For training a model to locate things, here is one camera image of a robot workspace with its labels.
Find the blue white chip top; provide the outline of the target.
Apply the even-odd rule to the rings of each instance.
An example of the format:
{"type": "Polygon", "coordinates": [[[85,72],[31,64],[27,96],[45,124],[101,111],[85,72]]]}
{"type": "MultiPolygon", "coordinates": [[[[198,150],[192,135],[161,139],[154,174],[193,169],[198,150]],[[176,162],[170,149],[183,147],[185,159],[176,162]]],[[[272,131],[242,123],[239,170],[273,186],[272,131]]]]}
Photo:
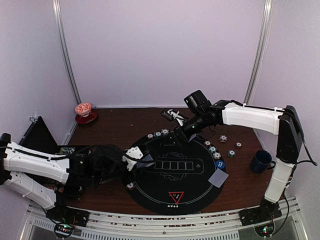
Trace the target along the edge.
{"type": "Polygon", "coordinates": [[[169,130],[166,129],[166,128],[164,128],[164,129],[161,130],[161,134],[162,134],[163,136],[167,136],[167,135],[169,134],[169,130]]]}

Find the blue white chip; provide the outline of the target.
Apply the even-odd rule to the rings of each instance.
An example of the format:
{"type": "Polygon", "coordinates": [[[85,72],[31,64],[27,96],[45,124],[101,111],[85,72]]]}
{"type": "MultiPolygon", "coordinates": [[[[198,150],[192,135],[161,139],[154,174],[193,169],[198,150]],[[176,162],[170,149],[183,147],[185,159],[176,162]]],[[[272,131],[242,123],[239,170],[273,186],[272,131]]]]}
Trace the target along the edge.
{"type": "Polygon", "coordinates": [[[167,135],[169,134],[169,130],[166,129],[166,128],[164,128],[164,129],[161,130],[161,134],[162,134],[163,136],[167,136],[167,135]]]}
{"type": "Polygon", "coordinates": [[[215,160],[219,160],[222,157],[220,152],[214,152],[212,156],[215,160]]]}

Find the green chip top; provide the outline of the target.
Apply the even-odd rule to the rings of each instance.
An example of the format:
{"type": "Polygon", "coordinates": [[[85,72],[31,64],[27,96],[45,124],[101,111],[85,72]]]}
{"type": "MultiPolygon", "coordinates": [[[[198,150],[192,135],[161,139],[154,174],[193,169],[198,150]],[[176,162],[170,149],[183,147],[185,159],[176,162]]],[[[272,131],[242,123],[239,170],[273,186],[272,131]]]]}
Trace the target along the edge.
{"type": "Polygon", "coordinates": [[[153,134],[153,136],[154,136],[155,138],[159,138],[159,137],[162,136],[162,133],[161,133],[160,131],[157,131],[157,132],[155,132],[155,133],[153,134]]]}

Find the green chip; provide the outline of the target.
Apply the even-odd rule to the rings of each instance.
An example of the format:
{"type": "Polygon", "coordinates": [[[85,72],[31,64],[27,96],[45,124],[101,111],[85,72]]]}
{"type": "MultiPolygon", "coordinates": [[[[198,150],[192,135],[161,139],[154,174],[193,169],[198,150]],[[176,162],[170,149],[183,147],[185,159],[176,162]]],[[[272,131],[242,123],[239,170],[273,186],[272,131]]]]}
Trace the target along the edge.
{"type": "Polygon", "coordinates": [[[155,133],[153,134],[153,136],[154,136],[155,138],[159,138],[159,137],[162,136],[162,133],[161,133],[160,131],[157,131],[157,132],[155,132],[155,133]]]}
{"type": "Polygon", "coordinates": [[[212,153],[212,154],[214,154],[214,153],[217,152],[217,148],[216,148],[214,145],[210,146],[210,147],[208,148],[208,150],[209,150],[209,152],[212,153]]]}

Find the blue playing card deck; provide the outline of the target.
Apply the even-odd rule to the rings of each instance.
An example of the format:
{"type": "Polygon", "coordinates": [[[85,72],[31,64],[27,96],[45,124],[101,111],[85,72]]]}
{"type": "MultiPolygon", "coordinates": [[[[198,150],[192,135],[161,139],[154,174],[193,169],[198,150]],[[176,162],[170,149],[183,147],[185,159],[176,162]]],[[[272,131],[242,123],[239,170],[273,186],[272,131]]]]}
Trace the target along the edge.
{"type": "Polygon", "coordinates": [[[153,165],[154,162],[155,161],[154,161],[153,157],[150,154],[148,154],[143,159],[141,159],[141,162],[137,163],[137,167],[138,168],[147,168],[147,167],[153,165]]]}

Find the blue round blind button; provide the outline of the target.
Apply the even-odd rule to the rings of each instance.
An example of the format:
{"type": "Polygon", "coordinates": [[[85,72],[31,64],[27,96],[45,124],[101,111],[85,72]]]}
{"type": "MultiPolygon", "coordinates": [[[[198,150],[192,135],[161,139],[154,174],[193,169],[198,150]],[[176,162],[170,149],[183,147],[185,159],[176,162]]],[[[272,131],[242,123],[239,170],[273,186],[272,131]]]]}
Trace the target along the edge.
{"type": "Polygon", "coordinates": [[[226,164],[222,160],[217,160],[215,162],[215,166],[216,166],[217,169],[221,169],[222,170],[222,169],[224,169],[226,167],[226,164]]]}

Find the red triangle marker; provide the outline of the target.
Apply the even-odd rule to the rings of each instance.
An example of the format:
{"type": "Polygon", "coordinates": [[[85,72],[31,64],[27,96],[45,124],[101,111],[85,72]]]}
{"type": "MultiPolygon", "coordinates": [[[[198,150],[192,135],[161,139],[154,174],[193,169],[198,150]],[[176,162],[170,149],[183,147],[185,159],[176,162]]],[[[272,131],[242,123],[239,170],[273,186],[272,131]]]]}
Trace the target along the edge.
{"type": "Polygon", "coordinates": [[[174,201],[174,203],[176,205],[178,205],[184,195],[184,191],[171,191],[169,192],[169,196],[172,198],[172,200],[174,201]]]}

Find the playing card top seat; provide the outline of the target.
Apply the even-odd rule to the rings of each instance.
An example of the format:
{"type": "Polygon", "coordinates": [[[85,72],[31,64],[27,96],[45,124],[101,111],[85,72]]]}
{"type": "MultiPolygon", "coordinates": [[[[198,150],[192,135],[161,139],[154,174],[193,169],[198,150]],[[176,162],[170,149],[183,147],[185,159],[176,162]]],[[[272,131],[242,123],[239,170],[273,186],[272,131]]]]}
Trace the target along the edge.
{"type": "Polygon", "coordinates": [[[191,135],[190,138],[189,138],[189,140],[188,140],[187,142],[189,143],[189,142],[192,141],[195,137],[197,137],[197,134],[196,134],[196,133],[194,133],[193,135],[191,135]]]}

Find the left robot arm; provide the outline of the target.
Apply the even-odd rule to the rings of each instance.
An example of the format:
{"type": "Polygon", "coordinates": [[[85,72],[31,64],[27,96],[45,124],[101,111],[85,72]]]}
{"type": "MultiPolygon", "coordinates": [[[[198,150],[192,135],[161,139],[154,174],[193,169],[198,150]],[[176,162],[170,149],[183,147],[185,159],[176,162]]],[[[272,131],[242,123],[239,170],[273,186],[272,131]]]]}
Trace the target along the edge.
{"type": "Polygon", "coordinates": [[[67,155],[54,155],[23,147],[0,137],[0,183],[51,210],[61,222],[72,218],[64,205],[68,190],[99,187],[126,177],[136,165],[131,154],[114,145],[87,146],[67,155]]]}

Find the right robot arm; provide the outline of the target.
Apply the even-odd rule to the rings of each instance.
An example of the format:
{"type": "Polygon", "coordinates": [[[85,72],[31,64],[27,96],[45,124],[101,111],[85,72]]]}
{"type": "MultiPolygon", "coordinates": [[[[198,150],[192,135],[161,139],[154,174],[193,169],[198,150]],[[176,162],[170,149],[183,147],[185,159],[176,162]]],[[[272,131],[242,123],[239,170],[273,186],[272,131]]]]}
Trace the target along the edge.
{"type": "Polygon", "coordinates": [[[184,102],[193,113],[192,117],[184,117],[173,109],[162,113],[169,121],[177,123],[168,134],[170,142],[177,146],[189,142],[203,129],[217,125],[246,127],[257,133],[274,135],[277,140],[275,166],[264,197],[259,206],[239,213],[244,221],[270,221],[279,208],[279,200],[290,185],[298,164],[301,163],[301,149],[307,148],[295,107],[252,106],[224,99],[211,103],[201,90],[185,97],[184,102]]]}

